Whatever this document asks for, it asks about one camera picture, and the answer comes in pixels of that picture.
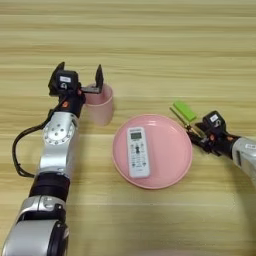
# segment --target pink cup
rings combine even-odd
[[[113,91],[110,86],[103,84],[100,94],[86,94],[87,112],[90,120],[97,125],[107,125],[113,116]]]

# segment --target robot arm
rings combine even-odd
[[[69,230],[66,200],[74,169],[78,119],[85,103],[84,93],[100,93],[101,66],[96,86],[82,88],[78,74],[65,71],[61,63],[49,83],[50,95],[63,103],[43,130],[44,149],[29,196],[24,200],[6,239],[3,256],[64,256]]]
[[[191,130],[187,133],[192,143],[207,153],[217,156],[225,155],[245,172],[256,187],[256,142],[247,138],[234,136],[226,131],[226,122],[222,116],[213,111],[206,115],[196,126],[200,129],[198,136]]]

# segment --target white remote control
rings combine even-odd
[[[129,174],[132,178],[150,175],[146,134],[143,127],[127,129]]]

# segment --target pink plate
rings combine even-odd
[[[142,126],[147,137],[150,176],[129,176],[127,128]],[[187,173],[192,162],[192,145],[184,129],[170,118],[142,115],[130,119],[116,133],[113,141],[113,161],[120,174],[132,184],[159,189],[175,184]]]

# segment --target table surface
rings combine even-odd
[[[255,31],[249,0],[0,1],[0,248],[32,184],[15,172],[12,142],[54,106],[48,80],[66,61],[83,84],[101,63],[115,95],[108,126],[81,116],[69,255],[255,255],[255,189],[230,160],[194,147],[181,182],[149,191],[126,182],[111,159],[118,127],[145,113],[177,120],[168,110],[177,99],[199,118],[219,110],[230,132],[253,138]],[[32,172],[42,146],[38,132],[18,147]]]

